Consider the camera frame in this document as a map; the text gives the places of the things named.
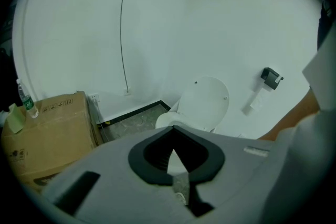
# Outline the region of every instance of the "tiled floor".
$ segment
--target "tiled floor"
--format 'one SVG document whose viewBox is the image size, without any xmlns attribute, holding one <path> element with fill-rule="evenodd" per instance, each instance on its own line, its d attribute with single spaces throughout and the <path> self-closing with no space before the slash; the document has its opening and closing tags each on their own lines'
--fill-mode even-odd
<svg viewBox="0 0 336 224">
<path fill-rule="evenodd" d="M 147 130 L 155 129 L 155 123 L 158 117 L 166 113 L 167 110 L 161 105 L 154 106 L 146 111 L 134 115 L 128 119 L 117 122 L 109 127 L 105 127 L 104 131 L 100 130 L 104 142 L 112 141 L 123 136 L 133 135 Z"/>
</svg>

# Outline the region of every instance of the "white wall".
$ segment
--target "white wall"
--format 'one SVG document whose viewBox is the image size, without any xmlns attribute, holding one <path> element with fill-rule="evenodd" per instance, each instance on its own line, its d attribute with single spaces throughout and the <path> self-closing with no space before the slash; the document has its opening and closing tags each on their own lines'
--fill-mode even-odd
<svg viewBox="0 0 336 224">
<path fill-rule="evenodd" d="M 172 45 L 187 0 L 124 0 L 122 45 L 128 85 L 134 98 L 160 99 Z"/>
<path fill-rule="evenodd" d="M 318 0 L 189 0 L 174 46 L 162 99 L 172 106 L 200 76 L 222 80 L 230 105 L 216 133 L 258 138 L 301 98 L 309 85 L 301 71 L 317 50 Z M 284 76 L 264 107 L 242 109 L 264 67 Z"/>
<path fill-rule="evenodd" d="M 133 95 L 124 97 L 121 0 L 18 0 L 13 30 L 18 76 L 35 100 L 77 90 L 98 93 L 104 121 L 155 102 L 160 78 L 152 70 L 185 1 L 125 0 L 125 68 Z"/>
</svg>

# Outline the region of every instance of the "electrical outlet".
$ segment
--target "electrical outlet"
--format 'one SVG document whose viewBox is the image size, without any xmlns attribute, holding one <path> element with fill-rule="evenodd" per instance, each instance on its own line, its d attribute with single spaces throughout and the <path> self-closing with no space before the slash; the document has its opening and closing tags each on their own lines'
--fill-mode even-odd
<svg viewBox="0 0 336 224">
<path fill-rule="evenodd" d="M 127 92 L 127 88 L 124 89 L 124 96 L 128 96 L 131 95 L 131 88 L 128 88 L 128 92 Z"/>
<path fill-rule="evenodd" d="M 99 95 L 97 93 L 89 94 L 89 98 L 93 103 L 94 102 L 97 102 L 97 103 L 100 102 Z"/>
</svg>

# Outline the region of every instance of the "toilet seat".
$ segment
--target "toilet seat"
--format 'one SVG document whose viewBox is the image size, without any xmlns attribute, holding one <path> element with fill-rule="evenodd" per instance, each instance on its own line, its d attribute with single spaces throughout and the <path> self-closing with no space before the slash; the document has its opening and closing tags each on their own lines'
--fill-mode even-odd
<svg viewBox="0 0 336 224">
<path fill-rule="evenodd" d="M 177 111 L 162 114 L 155 127 L 186 125 L 210 132 L 222 121 L 228 106 L 226 86 L 218 79 L 202 77 L 183 92 Z"/>
</svg>

